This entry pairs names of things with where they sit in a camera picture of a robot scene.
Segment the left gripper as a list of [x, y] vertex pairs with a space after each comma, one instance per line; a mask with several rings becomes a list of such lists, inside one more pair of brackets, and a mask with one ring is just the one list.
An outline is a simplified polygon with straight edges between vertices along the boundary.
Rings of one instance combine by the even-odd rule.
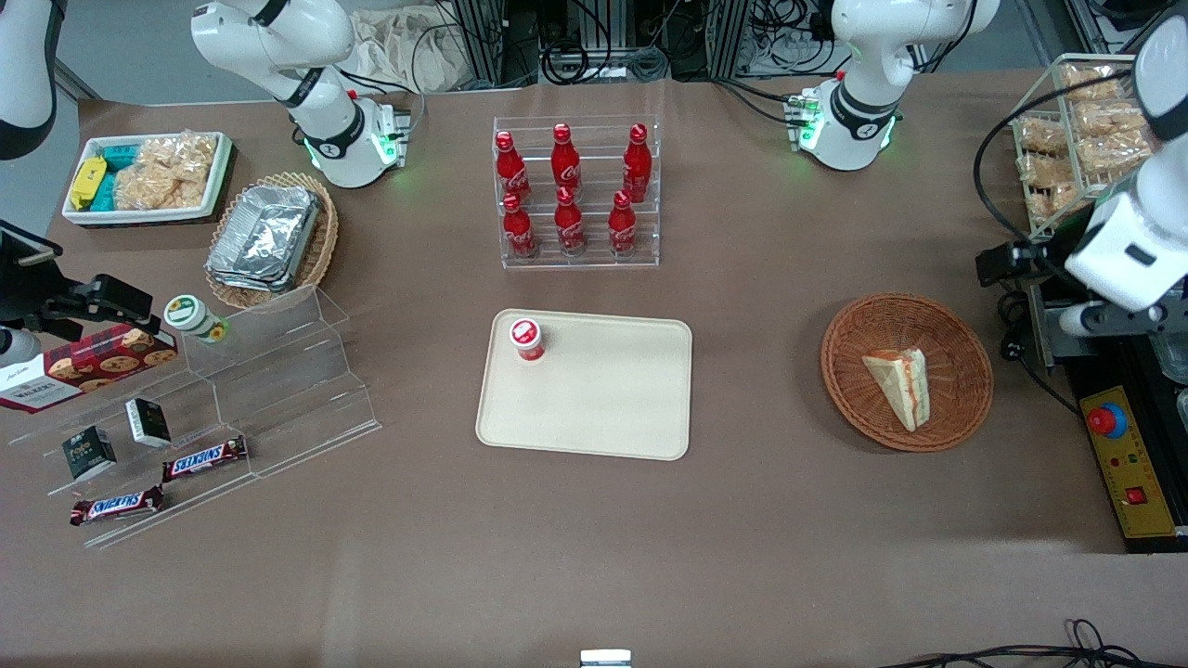
[[[1184, 190], [1145, 196], [1116, 187], [1099, 198], [1064, 270], [1130, 313], [1162, 300], [1187, 275]], [[1047, 244], [1005, 242], [975, 256], [977, 283], [996, 285], [1053, 277]]]

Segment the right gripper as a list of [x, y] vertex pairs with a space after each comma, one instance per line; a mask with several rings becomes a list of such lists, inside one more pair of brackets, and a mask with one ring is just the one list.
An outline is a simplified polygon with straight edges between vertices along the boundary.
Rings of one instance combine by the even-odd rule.
[[110, 275], [96, 275], [80, 284], [57, 266], [59, 244], [1, 223], [1, 321], [14, 329], [42, 330], [65, 341], [77, 341], [84, 326], [75, 321], [127, 323], [153, 328], [153, 297]]

